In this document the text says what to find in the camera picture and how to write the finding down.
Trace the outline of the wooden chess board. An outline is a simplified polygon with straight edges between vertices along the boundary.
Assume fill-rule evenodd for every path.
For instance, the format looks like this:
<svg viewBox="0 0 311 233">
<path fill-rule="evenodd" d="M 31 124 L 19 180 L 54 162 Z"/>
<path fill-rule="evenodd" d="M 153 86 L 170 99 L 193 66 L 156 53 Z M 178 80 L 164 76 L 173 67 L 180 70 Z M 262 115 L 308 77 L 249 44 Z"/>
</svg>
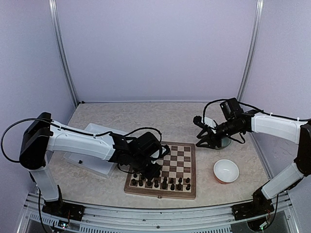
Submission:
<svg viewBox="0 0 311 233">
<path fill-rule="evenodd" d="M 191 143 L 166 142 L 170 147 L 170 152 L 163 158 L 157 161 L 162 166 L 160 176 L 150 180 L 153 183 L 152 188 L 147 188 L 147 179 L 143 181 L 143 186 L 139 186 L 138 181 L 141 174 L 137 172 L 137 177 L 133 177 L 133 170 L 127 175 L 124 185 L 124 192 L 133 195 L 151 196 L 157 198 L 172 198 L 172 199 L 189 199 L 196 198 L 196 156 L 195 145 Z M 164 177 L 167 177 L 167 190 L 162 189 Z M 179 184 L 179 178 L 183 178 L 182 189 L 176 189 Z M 174 178 L 175 190 L 171 190 L 170 179 Z M 190 178 L 189 183 L 185 183 L 186 178 Z M 131 180 L 137 180 L 137 186 L 131 185 Z M 154 181 L 158 180 L 159 188 L 154 187 Z M 186 190 L 186 186 L 190 184 L 190 190 Z"/>
</svg>

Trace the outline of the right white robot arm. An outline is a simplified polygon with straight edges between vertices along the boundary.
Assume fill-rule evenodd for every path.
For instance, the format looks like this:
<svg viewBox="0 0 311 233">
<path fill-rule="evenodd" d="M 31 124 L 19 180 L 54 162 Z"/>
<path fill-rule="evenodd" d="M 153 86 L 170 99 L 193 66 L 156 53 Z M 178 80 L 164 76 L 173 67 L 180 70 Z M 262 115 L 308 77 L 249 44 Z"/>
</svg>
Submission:
<svg viewBox="0 0 311 233">
<path fill-rule="evenodd" d="M 311 121 L 267 113 L 236 98 L 215 102 L 220 104 L 225 121 L 218 124 L 206 116 L 207 108 L 214 103 L 208 102 L 202 115 L 193 118 L 193 123 L 201 128 L 196 145 L 216 150 L 225 147 L 225 140 L 232 140 L 236 134 L 252 134 L 274 172 L 274 177 L 253 193 L 248 205 L 249 212 L 258 216 L 272 198 L 311 174 Z"/>
</svg>

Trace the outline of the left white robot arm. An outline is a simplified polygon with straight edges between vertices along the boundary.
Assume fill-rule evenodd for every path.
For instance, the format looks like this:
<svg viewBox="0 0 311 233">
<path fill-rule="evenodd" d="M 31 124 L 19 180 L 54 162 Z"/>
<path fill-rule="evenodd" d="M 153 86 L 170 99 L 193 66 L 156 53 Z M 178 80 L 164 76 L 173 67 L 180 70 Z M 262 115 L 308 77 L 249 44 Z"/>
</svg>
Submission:
<svg viewBox="0 0 311 233">
<path fill-rule="evenodd" d="M 65 215 L 68 205 L 61 200 L 61 191 L 48 167 L 47 151 L 81 154 L 130 166 L 148 180 L 160 175 L 157 160 L 169 152 L 150 127 L 145 128 L 147 132 L 143 135 L 132 137 L 130 133 L 111 128 L 104 128 L 102 133 L 79 130 L 52 120 L 47 112 L 31 121 L 23 135 L 19 161 L 31 173 L 44 201 L 58 216 Z"/>
</svg>

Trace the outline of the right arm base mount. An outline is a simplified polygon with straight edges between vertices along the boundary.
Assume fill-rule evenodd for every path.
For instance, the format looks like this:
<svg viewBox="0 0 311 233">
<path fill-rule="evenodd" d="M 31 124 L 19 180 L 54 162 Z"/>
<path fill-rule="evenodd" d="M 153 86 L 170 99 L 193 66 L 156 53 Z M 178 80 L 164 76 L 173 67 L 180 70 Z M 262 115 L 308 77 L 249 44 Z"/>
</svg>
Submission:
<svg viewBox="0 0 311 233">
<path fill-rule="evenodd" d="M 275 209 L 272 203 L 256 205 L 253 201 L 232 206 L 232 213 L 236 221 L 265 215 L 269 212 L 273 212 L 274 210 Z"/>
</svg>

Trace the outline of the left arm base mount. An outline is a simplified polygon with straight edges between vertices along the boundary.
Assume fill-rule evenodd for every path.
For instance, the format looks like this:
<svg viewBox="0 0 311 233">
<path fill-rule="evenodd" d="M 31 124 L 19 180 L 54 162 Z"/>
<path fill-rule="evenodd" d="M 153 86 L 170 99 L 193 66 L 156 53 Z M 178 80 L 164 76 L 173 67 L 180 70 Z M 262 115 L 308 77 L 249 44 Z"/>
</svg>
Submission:
<svg viewBox="0 0 311 233">
<path fill-rule="evenodd" d="M 46 202 L 42 208 L 44 213 L 69 220 L 82 221 L 85 207 L 67 202 Z"/>
</svg>

